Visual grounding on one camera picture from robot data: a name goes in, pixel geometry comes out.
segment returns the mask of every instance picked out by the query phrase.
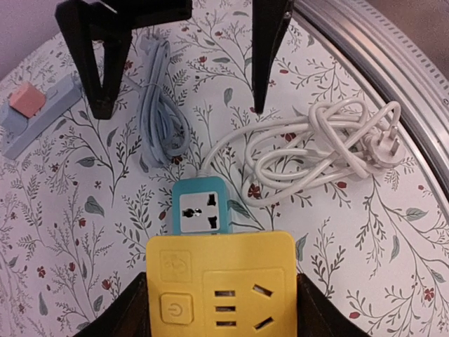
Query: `plug prong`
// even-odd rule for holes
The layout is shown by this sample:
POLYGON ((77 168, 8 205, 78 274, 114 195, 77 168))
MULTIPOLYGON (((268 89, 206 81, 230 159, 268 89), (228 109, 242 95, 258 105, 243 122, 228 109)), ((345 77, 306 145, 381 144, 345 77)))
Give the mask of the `plug prong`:
POLYGON ((379 140, 377 141, 377 145, 380 145, 380 143, 384 140, 386 134, 387 134, 386 131, 382 131, 382 133, 380 134, 379 140))
POLYGON ((391 129, 390 129, 390 139, 391 140, 393 140, 393 139, 395 139, 396 138, 396 136, 398 135, 398 131, 399 131, 399 129, 398 129, 398 127, 397 126, 393 126, 391 129))
POLYGON ((393 146, 391 147, 390 153, 392 156, 394 156, 399 149, 399 146, 401 145, 401 142, 399 141, 399 139, 395 139, 393 142, 393 146))

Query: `power button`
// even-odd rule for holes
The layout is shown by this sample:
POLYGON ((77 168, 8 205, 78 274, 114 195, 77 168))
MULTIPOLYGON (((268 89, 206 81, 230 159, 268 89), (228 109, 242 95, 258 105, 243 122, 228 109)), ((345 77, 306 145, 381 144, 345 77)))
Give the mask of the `power button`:
POLYGON ((165 323, 189 325, 194 319, 192 297, 186 293, 162 294, 161 315, 165 323))

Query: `power outlet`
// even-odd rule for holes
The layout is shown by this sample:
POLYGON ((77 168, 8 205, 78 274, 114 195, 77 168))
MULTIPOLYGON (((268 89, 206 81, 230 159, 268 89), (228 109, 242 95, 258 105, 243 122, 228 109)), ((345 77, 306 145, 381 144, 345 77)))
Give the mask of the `power outlet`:
POLYGON ((295 241, 286 232, 152 237, 153 336, 297 335, 295 241))
POLYGON ((184 179, 173 187, 173 234, 229 233, 227 188, 219 177, 184 179))

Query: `floral pattern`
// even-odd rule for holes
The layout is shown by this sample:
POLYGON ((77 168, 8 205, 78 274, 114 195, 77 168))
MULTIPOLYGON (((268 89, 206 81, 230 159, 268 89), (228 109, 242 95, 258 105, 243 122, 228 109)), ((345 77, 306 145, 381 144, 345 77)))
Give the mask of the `floral pattern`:
MULTIPOLYGON (((126 63, 126 74, 141 83, 146 62, 136 47, 140 39, 157 33, 171 42, 163 89, 192 125, 184 156, 163 169, 144 163, 138 96, 123 84, 110 121, 95 120, 83 98, 17 161, 0 157, 0 335, 72 336, 98 317, 145 270, 148 239, 170 233, 173 183, 194 176, 228 132, 306 112, 320 100, 367 100, 346 69, 293 22, 274 64, 267 110, 257 116, 250 0, 194 5, 187 22, 135 31, 126 63)), ((100 60, 101 43, 94 47, 100 60)), ((0 82, 0 101, 22 81, 45 91, 75 71, 57 35, 0 82)), ((254 209, 241 194, 248 177, 241 149, 254 135, 229 144, 213 162, 230 186, 234 231, 289 231, 298 272, 374 336, 447 336, 447 205, 438 204, 435 186, 413 155, 384 176, 328 183, 254 209)), ((314 142, 309 138, 302 146, 314 142)), ((285 159, 275 166, 302 164, 285 159)), ((269 191, 253 184, 244 193, 258 199, 269 191)))

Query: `yellow power strip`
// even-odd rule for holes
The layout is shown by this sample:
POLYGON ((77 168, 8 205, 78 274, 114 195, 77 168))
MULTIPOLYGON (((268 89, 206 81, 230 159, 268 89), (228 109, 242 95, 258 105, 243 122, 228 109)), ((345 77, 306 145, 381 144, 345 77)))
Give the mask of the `yellow power strip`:
POLYGON ((286 232, 153 237, 153 337, 296 337, 295 242, 286 232))

